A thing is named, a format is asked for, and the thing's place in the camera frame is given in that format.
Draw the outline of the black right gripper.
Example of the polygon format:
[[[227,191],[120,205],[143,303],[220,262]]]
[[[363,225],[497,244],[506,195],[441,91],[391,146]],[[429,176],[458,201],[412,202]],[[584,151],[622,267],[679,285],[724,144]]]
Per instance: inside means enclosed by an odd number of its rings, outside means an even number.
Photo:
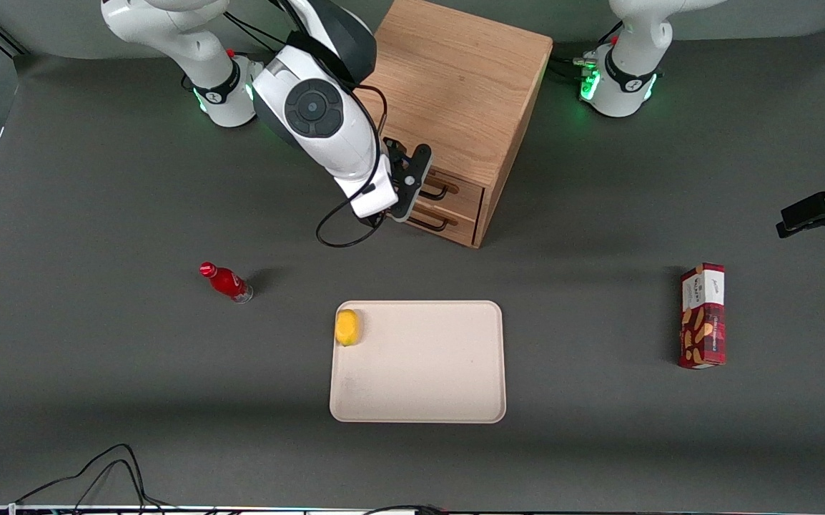
[[[433,151],[428,144],[419,144],[412,154],[406,154],[406,147],[393,138],[383,138],[383,149],[389,160],[392,186],[398,195],[398,202],[390,206],[390,216],[396,222],[405,222],[412,214],[416,199],[431,170]]]

